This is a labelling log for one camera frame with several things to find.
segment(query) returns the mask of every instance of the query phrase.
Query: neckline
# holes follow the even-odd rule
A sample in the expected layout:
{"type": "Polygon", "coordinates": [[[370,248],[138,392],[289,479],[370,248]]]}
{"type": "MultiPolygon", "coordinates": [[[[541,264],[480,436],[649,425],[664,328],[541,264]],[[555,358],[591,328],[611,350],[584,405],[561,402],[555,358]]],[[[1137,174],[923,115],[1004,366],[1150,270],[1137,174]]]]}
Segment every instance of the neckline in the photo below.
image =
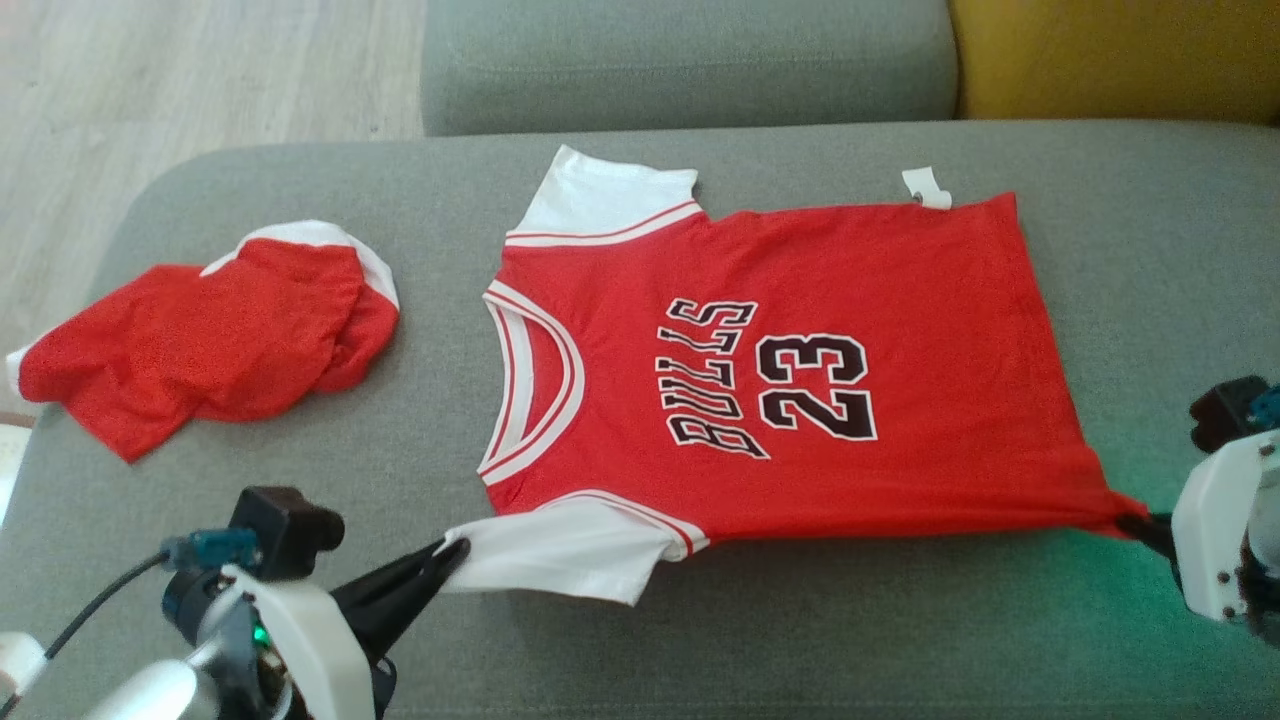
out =
{"type": "Polygon", "coordinates": [[[536,302],[511,286],[493,281],[484,293],[502,343],[502,410],[494,424],[485,460],[477,473],[486,486],[500,483],[543,456],[564,433],[582,406],[586,378],[582,355],[568,331],[536,302]],[[530,430],[534,395],[534,359],[527,323],[550,334],[561,356],[561,387],[530,430]]]}

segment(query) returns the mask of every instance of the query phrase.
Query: clothing tag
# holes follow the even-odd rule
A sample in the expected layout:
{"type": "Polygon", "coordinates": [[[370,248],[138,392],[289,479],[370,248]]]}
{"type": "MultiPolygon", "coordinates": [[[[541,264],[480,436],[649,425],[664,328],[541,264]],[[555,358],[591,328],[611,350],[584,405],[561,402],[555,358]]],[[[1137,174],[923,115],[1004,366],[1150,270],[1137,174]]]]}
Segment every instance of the clothing tag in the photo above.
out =
{"type": "Polygon", "coordinates": [[[911,197],[920,201],[920,205],[931,210],[950,210],[951,193],[938,187],[938,181],[933,179],[933,165],[902,170],[902,182],[911,197]]]}

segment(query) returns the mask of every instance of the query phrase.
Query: yellow cushion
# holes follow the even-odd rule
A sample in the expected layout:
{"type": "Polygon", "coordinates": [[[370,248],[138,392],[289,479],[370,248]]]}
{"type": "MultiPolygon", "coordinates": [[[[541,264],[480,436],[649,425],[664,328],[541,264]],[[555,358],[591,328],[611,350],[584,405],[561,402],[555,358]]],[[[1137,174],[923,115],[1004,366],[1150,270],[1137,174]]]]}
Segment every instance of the yellow cushion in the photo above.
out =
{"type": "Polygon", "coordinates": [[[1280,120],[1276,0],[951,0],[968,118],[1280,120]]]}

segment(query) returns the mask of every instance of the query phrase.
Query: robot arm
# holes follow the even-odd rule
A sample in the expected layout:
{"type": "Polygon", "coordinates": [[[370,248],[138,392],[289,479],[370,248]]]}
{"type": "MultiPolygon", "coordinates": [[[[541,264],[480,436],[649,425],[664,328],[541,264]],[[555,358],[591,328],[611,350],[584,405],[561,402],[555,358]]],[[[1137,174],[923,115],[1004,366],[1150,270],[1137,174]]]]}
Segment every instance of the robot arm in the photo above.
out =
{"type": "Polygon", "coordinates": [[[1247,620],[1280,644],[1280,386],[1256,375],[1222,383],[1190,413],[1193,442],[1212,455],[1172,515],[1128,518],[1121,529],[1169,559],[1189,610],[1247,620]]]}
{"type": "Polygon", "coordinates": [[[195,651],[143,669],[87,719],[380,719],[396,689],[387,652],[468,546],[442,539],[326,592],[307,578],[342,537],[337,512],[257,487],[227,530],[166,542],[178,573],[164,615],[195,651]]]}

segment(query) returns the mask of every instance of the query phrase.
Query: sleeve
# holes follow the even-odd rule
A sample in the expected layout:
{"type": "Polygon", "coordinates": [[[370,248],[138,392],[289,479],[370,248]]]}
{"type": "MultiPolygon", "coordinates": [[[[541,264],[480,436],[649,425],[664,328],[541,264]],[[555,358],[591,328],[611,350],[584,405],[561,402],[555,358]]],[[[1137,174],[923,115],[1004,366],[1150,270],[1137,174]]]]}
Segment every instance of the sleeve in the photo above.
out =
{"type": "Polygon", "coordinates": [[[701,213],[696,170],[612,163],[562,145],[507,245],[612,245],[701,213]]]}
{"type": "Polygon", "coordinates": [[[471,541],[448,593],[531,589],[635,605],[671,536],[589,498],[453,528],[444,546],[471,541]]]}

